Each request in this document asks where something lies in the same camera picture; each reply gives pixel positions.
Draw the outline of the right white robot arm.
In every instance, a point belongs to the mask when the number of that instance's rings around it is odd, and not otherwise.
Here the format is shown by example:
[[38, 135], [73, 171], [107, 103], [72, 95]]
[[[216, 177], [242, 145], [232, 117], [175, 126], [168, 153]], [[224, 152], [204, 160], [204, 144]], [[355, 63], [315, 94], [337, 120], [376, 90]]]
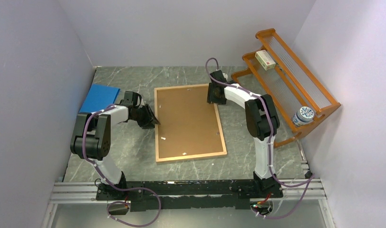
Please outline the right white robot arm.
[[245, 111], [247, 130], [255, 145], [254, 194], [265, 197], [269, 192], [275, 193], [281, 188], [273, 168], [273, 144], [280, 121], [272, 97], [253, 93], [233, 80], [227, 81], [221, 70], [208, 75], [211, 80], [208, 103], [224, 105], [226, 101], [232, 101]]

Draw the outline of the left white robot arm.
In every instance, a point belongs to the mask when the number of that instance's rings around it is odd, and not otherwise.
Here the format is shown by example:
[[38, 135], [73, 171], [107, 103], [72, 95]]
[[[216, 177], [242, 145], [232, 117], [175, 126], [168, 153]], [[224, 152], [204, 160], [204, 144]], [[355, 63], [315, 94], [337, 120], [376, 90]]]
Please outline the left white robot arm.
[[124, 173], [109, 156], [111, 132], [117, 124], [129, 121], [135, 121], [142, 129], [153, 129], [160, 124], [139, 93], [126, 91], [118, 104], [92, 113], [79, 113], [70, 145], [73, 154], [92, 165], [116, 200], [127, 195], [128, 187]]

